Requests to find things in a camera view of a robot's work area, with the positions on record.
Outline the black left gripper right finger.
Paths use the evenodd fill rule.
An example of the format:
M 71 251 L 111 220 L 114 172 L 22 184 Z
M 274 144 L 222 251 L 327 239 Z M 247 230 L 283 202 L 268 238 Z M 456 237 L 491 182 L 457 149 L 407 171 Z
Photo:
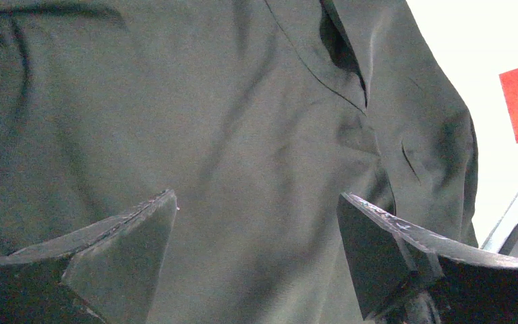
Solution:
M 359 308 L 377 323 L 518 323 L 518 257 L 474 248 L 342 194 Z

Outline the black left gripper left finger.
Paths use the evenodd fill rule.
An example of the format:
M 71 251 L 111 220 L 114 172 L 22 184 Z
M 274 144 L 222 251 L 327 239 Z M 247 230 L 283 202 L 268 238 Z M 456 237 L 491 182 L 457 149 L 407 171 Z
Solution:
M 0 323 L 145 323 L 177 212 L 166 190 L 0 256 Z

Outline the black shirt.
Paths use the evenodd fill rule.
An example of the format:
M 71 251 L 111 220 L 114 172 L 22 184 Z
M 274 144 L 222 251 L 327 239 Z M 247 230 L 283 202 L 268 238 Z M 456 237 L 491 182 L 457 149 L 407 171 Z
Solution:
M 406 1 L 0 1 L 0 255 L 172 189 L 149 323 L 359 323 L 339 195 L 476 246 L 477 170 Z

